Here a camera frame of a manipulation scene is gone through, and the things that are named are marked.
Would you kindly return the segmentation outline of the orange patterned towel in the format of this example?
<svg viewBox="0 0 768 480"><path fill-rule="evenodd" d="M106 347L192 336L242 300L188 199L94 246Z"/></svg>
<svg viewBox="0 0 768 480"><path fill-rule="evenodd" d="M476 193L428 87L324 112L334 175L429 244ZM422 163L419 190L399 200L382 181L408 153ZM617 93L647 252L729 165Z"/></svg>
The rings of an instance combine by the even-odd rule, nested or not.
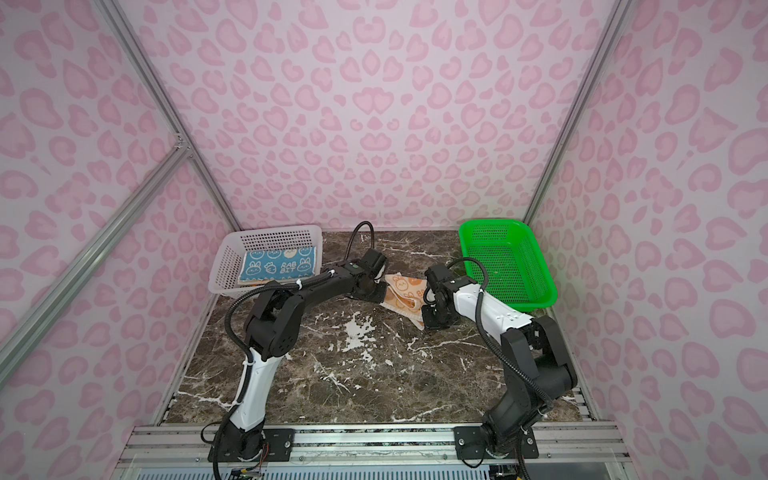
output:
<svg viewBox="0 0 768 480"><path fill-rule="evenodd" d="M381 305L396 314L405 317L420 331L425 329L422 307L423 296L427 287L424 279L386 274L387 291Z"/></svg>

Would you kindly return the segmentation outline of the green plastic basket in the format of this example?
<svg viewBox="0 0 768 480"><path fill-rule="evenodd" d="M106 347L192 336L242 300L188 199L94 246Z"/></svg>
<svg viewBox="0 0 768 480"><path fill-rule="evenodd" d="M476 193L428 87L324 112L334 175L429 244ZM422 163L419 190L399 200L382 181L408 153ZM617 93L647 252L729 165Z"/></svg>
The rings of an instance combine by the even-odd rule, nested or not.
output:
<svg viewBox="0 0 768 480"><path fill-rule="evenodd" d="M533 231L513 219L473 219L458 231L462 254L480 261L488 291L520 312L547 309L558 292Z"/></svg>

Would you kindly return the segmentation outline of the blue bunny print towel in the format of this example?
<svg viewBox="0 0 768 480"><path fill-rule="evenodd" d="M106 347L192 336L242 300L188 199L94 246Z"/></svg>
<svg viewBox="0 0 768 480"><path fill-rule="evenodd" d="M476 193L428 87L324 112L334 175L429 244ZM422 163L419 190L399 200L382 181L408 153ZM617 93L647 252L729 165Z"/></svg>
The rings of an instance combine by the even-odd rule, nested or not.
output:
<svg viewBox="0 0 768 480"><path fill-rule="evenodd" d="M242 286L269 281L286 281L314 275L315 247L246 252L238 276Z"/></svg>

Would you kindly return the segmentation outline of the white perforated plastic basket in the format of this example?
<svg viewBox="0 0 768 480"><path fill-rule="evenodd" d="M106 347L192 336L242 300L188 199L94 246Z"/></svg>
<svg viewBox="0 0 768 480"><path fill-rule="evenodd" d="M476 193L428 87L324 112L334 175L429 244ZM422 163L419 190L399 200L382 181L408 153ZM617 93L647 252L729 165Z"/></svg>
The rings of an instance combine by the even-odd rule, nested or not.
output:
<svg viewBox="0 0 768 480"><path fill-rule="evenodd" d="M241 264L246 252L254 250L285 250L316 248L314 275L320 272L323 253L322 230L316 225L298 225L234 232L222 241L210 271L208 290L216 295L236 298L256 285L238 284ZM292 283L296 280L279 281Z"/></svg>

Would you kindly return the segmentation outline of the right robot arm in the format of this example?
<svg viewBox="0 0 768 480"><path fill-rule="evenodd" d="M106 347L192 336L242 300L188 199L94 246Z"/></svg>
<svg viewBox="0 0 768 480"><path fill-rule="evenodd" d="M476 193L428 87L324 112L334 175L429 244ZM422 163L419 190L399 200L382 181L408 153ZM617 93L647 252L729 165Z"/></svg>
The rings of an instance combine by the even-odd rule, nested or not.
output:
<svg viewBox="0 0 768 480"><path fill-rule="evenodd" d="M477 468L487 458L529 454L535 444L533 425L578 383L557 323L515 310L493 297L486 281L460 276L449 265L430 267L425 276L425 327L443 329L462 318L473 321L504 372L505 392L481 424L454 429L457 458Z"/></svg>

